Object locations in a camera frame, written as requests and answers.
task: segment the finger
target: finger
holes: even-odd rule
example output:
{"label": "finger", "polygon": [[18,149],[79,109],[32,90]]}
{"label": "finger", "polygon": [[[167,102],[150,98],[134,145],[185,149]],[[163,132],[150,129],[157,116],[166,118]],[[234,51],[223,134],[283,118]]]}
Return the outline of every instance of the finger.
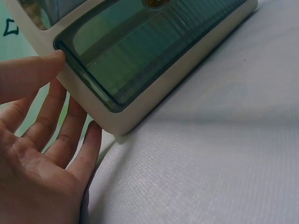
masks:
{"label": "finger", "polygon": [[102,129],[92,121],[86,132],[83,145],[73,161],[67,168],[81,185],[82,191],[85,190],[96,165],[102,141]]}
{"label": "finger", "polygon": [[12,133],[20,127],[22,122],[27,116],[33,100],[38,92],[33,93],[31,96],[19,99],[10,103],[2,113],[0,113],[0,121]]}
{"label": "finger", "polygon": [[71,98],[69,109],[58,138],[45,152],[45,155],[50,157],[57,166],[66,168],[73,158],[78,147],[86,116],[87,114],[83,108]]}
{"label": "finger", "polygon": [[50,83],[49,93],[42,105],[35,123],[23,134],[37,150],[42,151],[56,130],[64,105],[66,90],[57,79]]}
{"label": "finger", "polygon": [[0,62],[0,104],[33,94],[58,75],[65,63],[60,50],[46,57]]}

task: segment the device casing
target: device casing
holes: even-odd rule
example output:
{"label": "device casing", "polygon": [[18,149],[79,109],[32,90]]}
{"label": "device casing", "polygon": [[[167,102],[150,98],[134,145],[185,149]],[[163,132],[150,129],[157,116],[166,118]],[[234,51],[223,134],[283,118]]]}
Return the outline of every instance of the device casing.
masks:
{"label": "device casing", "polygon": [[[86,1],[47,30],[41,30],[33,23],[18,0],[4,0],[4,3],[37,54],[39,56],[47,56],[55,50],[53,42],[66,27],[70,26],[78,18],[103,1]],[[244,2],[180,57],[121,112],[115,113],[108,110],[69,65],[65,65],[57,78],[105,131],[115,135],[124,135],[134,128],[198,63],[247,18],[256,7],[257,0],[247,0]]]}

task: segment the transparent cover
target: transparent cover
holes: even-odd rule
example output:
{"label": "transparent cover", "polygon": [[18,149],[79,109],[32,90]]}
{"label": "transparent cover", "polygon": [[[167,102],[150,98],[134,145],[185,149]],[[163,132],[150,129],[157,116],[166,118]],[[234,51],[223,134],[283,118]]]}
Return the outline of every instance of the transparent cover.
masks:
{"label": "transparent cover", "polygon": [[33,22],[49,29],[87,0],[19,0]]}
{"label": "transparent cover", "polygon": [[120,112],[246,0],[106,0],[55,40],[68,64]]}

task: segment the gray cloth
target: gray cloth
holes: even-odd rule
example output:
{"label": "gray cloth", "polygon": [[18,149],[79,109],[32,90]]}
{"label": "gray cloth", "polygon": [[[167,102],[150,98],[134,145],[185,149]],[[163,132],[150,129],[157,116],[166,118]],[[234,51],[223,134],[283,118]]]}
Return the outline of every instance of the gray cloth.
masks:
{"label": "gray cloth", "polygon": [[299,223],[299,1],[260,0],[86,190],[81,223]]}

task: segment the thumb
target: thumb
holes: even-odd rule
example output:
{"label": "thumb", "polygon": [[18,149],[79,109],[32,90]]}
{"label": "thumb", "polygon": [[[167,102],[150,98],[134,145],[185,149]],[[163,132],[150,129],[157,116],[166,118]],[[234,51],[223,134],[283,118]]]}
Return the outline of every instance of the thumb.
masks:
{"label": "thumb", "polygon": [[36,92],[53,80],[65,63],[60,50],[46,57],[33,56],[0,62],[0,104]]}

